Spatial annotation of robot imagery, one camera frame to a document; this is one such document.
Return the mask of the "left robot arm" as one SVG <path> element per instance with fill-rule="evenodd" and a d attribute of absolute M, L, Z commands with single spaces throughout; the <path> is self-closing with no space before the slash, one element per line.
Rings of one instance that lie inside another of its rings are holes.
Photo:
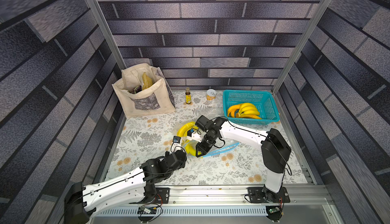
<path fill-rule="evenodd" d="M 73 184 L 64 199 L 65 224 L 86 224 L 101 212 L 123 204 L 147 203 L 157 195 L 160 183 L 185 167 L 187 154 L 177 147 L 174 152 L 149 159 L 140 167 L 111 180 L 84 185 Z"/>

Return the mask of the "banana bunch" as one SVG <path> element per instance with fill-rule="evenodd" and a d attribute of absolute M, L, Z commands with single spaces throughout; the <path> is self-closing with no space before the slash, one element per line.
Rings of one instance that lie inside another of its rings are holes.
<path fill-rule="evenodd" d="M 198 133 L 198 129 L 199 128 L 195 125 L 195 122 L 189 122 L 183 125 L 176 133 L 176 136 L 179 136 L 182 140 L 181 146 L 192 156 L 196 155 L 196 149 L 191 145 L 191 139 L 187 138 L 187 133 L 190 132 L 190 135 L 194 132 Z"/>
<path fill-rule="evenodd" d="M 238 113 L 239 115 L 260 115 L 260 112 L 252 103 L 241 104 Z"/>

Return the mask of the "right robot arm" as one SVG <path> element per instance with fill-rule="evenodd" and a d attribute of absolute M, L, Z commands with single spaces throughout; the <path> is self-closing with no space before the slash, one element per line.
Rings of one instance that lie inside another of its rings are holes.
<path fill-rule="evenodd" d="M 285 169 L 291 173 L 287 163 L 291 147 L 277 129 L 259 131 L 232 123 L 227 117 L 210 120 L 203 115 L 197 119 L 195 126 L 204 132 L 195 148 L 197 158 L 207 155 L 218 139 L 237 141 L 261 151 L 263 164 L 267 168 L 267 177 L 257 199 L 261 203 L 283 201 L 285 194 L 282 184 Z"/>

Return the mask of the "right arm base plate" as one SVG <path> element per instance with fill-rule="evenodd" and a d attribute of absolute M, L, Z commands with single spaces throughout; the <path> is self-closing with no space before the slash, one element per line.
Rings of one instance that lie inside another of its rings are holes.
<path fill-rule="evenodd" d="M 265 187 L 248 187 L 247 197 L 249 198 L 250 203 L 290 203 L 287 189 L 283 186 L 277 193 L 274 193 Z"/>

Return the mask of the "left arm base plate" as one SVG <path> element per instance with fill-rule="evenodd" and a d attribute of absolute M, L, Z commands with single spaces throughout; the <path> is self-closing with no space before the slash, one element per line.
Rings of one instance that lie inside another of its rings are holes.
<path fill-rule="evenodd" d="M 158 187 L 156 189 L 156 194 L 151 197 L 150 200 L 147 201 L 147 203 L 153 203 L 153 204 L 168 204 L 170 199 L 170 188 L 168 187 Z"/>

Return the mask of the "clear zip-top bag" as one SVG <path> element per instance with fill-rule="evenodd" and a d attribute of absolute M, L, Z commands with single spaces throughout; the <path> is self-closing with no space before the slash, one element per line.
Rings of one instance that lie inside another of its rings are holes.
<path fill-rule="evenodd" d="M 228 153 L 234 150 L 239 144 L 240 142 L 236 140 L 224 139 L 224 138 L 222 140 L 218 139 L 216 142 L 216 146 L 213 146 L 206 155 L 202 156 L 202 158 L 208 158 L 208 157 L 213 157 L 220 154 Z"/>
<path fill-rule="evenodd" d="M 201 115 L 196 121 L 186 123 L 178 130 L 170 151 L 182 151 L 197 158 L 223 153 L 228 146 L 220 131 L 227 121 L 224 116 L 210 119 L 207 115 Z"/>

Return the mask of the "single orange banana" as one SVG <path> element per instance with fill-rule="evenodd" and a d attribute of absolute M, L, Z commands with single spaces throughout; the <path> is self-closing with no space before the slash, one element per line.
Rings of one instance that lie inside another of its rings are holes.
<path fill-rule="evenodd" d="M 237 105 L 233 105 L 231 106 L 228 110 L 227 110 L 227 116 L 228 117 L 235 117 L 236 115 L 236 111 L 238 111 L 240 109 L 241 105 L 240 104 L 237 104 Z"/>

